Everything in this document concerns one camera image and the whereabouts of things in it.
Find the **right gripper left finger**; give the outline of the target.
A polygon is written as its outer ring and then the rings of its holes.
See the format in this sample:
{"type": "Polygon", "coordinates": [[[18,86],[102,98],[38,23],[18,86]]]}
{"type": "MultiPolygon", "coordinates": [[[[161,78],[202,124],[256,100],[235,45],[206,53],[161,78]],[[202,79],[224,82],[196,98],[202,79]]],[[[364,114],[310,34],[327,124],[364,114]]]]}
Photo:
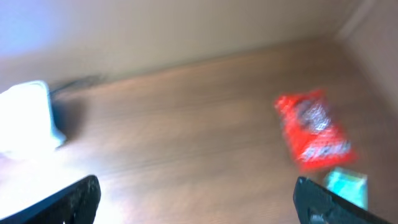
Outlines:
{"type": "Polygon", "coordinates": [[[88,175],[2,219],[1,224],[93,224],[100,200],[99,180],[95,175],[88,175]]]}

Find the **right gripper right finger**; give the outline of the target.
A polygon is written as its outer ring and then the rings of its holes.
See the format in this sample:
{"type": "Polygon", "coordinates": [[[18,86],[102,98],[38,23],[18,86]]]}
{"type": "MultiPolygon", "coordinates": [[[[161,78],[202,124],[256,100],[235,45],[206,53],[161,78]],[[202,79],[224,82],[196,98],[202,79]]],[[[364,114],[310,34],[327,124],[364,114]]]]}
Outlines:
{"type": "Polygon", "coordinates": [[[391,224],[302,176],[293,201],[301,224],[391,224]]]}

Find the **teal tissue pack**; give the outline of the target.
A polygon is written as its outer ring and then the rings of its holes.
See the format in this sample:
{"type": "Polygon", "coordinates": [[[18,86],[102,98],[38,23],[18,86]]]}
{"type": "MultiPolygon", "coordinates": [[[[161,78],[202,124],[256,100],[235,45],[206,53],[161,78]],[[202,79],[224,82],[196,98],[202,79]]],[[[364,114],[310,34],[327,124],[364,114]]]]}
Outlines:
{"type": "Polygon", "coordinates": [[[334,194],[364,210],[368,209],[367,175],[337,167],[326,175],[324,184],[334,194]]]}

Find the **red snack bag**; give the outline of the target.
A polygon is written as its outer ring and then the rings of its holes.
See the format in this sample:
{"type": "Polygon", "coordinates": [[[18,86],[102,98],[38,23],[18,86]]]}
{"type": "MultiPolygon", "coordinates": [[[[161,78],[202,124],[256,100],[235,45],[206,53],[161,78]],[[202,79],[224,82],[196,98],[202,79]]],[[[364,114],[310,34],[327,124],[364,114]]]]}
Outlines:
{"type": "Polygon", "coordinates": [[[356,159],[351,141],[331,115],[324,91],[280,95],[274,107],[300,170],[324,169],[356,159]]]}

